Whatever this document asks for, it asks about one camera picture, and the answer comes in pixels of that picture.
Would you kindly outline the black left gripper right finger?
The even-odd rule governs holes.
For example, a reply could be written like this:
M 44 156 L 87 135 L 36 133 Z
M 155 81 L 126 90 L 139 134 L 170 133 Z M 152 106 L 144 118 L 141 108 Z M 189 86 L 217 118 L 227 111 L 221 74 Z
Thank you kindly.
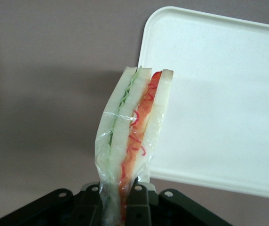
M 231 224 L 175 189 L 156 192 L 135 181 L 127 199 L 126 226 L 230 226 Z

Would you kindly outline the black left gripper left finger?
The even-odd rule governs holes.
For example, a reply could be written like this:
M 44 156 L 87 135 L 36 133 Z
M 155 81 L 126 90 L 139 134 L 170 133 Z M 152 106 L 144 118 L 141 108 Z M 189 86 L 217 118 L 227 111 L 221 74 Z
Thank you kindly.
M 91 183 L 74 195 L 56 189 L 0 218 L 0 226 L 100 226 L 99 185 Z

